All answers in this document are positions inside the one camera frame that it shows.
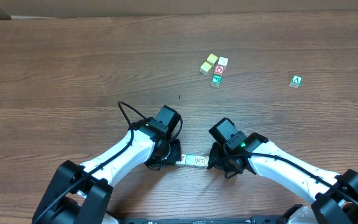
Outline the white block blue side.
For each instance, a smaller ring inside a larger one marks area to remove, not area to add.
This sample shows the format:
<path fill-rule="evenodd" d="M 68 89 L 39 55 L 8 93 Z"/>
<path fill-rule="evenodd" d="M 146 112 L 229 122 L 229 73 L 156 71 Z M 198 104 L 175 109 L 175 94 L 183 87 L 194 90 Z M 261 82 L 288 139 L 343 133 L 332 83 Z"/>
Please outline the white block blue side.
<path fill-rule="evenodd" d="M 184 166 L 186 164 L 186 154 L 181 155 L 181 159 L 179 161 L 176 161 L 176 166 Z"/>

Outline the white block blue H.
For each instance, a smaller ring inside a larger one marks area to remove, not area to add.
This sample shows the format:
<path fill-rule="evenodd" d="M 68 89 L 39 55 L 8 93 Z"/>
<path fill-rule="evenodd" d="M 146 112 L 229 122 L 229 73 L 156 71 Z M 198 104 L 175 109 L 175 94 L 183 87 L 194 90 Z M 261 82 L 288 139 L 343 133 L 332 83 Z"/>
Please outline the white block blue H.
<path fill-rule="evenodd" d="M 196 156 L 195 157 L 195 167 L 198 167 L 198 168 L 205 167 L 205 156 Z"/>

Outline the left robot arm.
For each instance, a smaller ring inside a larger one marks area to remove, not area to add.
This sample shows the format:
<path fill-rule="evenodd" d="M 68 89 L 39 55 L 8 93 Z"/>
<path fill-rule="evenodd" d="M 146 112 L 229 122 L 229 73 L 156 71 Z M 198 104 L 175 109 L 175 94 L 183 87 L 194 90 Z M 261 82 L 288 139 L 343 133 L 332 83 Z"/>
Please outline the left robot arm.
<path fill-rule="evenodd" d="M 165 105 L 156 117 L 129 123 L 126 135 L 100 156 L 82 164 L 65 161 L 55 171 L 33 223 L 117 223 L 106 212 L 114 187 L 139 164 L 161 170 L 180 161 L 175 128 L 182 126 L 180 114 Z"/>

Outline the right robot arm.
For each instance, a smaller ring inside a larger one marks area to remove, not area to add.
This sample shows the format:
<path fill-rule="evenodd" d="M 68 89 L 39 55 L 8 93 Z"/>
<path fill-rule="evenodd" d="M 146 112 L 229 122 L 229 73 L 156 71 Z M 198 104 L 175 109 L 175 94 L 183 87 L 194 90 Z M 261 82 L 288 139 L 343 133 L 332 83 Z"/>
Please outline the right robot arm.
<path fill-rule="evenodd" d="M 208 168 L 230 179 L 245 170 L 271 179 L 308 202 L 294 205 L 277 223 L 358 223 L 358 172 L 343 174 L 312 166 L 281 150 L 263 135 L 246 136 L 229 118 L 210 130 L 215 142 Z"/>

